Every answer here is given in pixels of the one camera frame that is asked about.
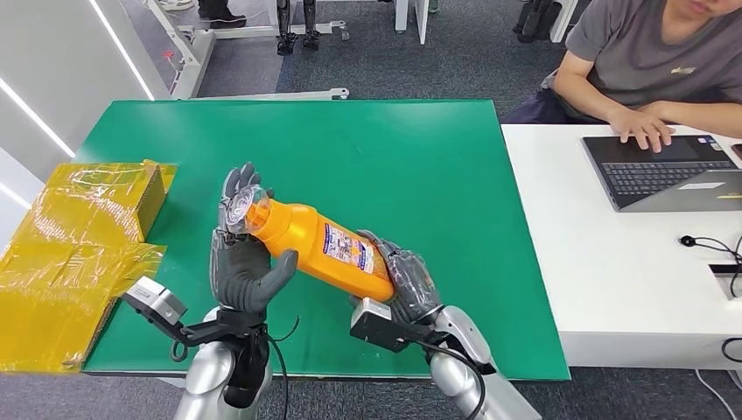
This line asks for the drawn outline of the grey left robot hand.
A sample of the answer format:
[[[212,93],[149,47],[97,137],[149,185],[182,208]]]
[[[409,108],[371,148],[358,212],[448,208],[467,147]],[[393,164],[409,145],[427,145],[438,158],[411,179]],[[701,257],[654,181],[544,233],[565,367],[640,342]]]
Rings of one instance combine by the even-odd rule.
[[[254,314],[265,312],[270,300],[293,278],[299,257],[295,249],[288,249],[272,260],[262,241],[228,225],[228,207],[236,194],[260,183],[261,176],[250,162],[227,174],[209,258],[210,287],[220,306]]]

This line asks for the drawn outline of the person's right hand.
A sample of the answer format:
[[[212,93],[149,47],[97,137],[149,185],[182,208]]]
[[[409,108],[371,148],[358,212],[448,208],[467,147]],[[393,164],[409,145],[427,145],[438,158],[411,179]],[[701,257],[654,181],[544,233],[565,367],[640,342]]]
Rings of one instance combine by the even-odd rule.
[[[621,144],[633,141],[640,150],[659,153],[664,146],[672,143],[674,131],[659,118],[644,111],[621,108],[608,116],[608,122]]]

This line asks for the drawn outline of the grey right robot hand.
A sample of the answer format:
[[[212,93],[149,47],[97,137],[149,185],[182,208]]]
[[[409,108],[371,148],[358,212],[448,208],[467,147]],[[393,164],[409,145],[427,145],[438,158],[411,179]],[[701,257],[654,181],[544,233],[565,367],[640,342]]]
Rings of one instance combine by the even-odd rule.
[[[376,246],[386,264],[395,290],[388,301],[393,320],[400,324],[432,325],[444,305],[424,259],[371,231],[359,230],[358,234]]]

